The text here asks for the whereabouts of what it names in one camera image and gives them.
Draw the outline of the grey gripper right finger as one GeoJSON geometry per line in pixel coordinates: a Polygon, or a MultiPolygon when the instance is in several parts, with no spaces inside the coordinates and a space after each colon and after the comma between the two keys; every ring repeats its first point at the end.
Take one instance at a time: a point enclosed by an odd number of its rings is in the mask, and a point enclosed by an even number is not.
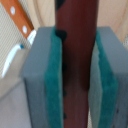
{"type": "Polygon", "coordinates": [[[128,128],[128,51],[110,27],[97,29],[89,108],[92,128],[128,128]]]}

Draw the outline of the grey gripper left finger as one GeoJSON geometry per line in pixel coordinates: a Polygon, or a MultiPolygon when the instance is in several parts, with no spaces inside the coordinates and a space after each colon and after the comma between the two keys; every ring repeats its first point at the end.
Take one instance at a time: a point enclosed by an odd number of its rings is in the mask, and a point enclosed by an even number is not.
{"type": "Polygon", "coordinates": [[[62,42],[54,27],[38,29],[21,76],[32,128],[63,128],[62,42]]]}

